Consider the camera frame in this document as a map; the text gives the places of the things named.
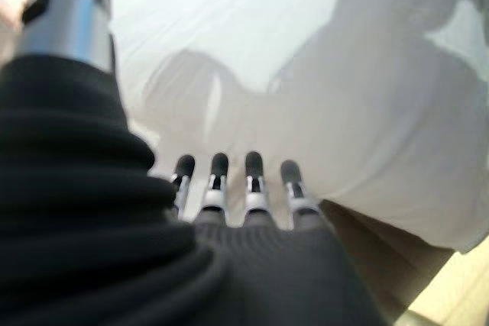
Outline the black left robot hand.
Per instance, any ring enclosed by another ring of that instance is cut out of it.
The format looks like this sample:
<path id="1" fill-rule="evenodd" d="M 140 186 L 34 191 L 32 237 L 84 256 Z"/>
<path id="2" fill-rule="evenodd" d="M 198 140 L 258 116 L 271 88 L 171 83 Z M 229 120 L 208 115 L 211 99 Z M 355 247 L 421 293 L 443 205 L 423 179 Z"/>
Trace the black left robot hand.
<path id="1" fill-rule="evenodd" d="M 382 325 L 369 291 L 281 165 L 293 229 L 273 222 L 251 152 L 244 224 L 225 223 L 227 157 L 181 221 L 193 158 L 172 182 L 129 131 L 110 0 L 29 0 L 1 69 L 3 325 Z"/>

